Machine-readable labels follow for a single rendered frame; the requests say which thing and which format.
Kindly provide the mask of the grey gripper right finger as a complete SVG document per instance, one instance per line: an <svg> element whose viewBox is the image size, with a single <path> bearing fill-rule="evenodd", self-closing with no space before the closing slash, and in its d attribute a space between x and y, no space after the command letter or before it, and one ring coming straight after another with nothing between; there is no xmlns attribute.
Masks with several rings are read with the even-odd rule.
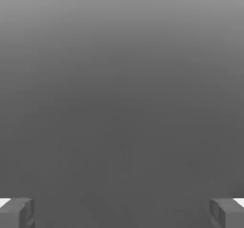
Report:
<svg viewBox="0 0 244 228"><path fill-rule="evenodd" d="M244 198L211 198L209 217L212 228L244 228Z"/></svg>

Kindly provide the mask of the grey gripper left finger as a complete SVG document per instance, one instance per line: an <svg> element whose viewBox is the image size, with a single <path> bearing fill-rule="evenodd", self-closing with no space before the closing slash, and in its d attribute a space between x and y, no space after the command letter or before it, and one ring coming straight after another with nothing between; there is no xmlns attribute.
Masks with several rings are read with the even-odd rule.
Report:
<svg viewBox="0 0 244 228"><path fill-rule="evenodd" d="M0 228L36 228L35 200L0 198Z"/></svg>

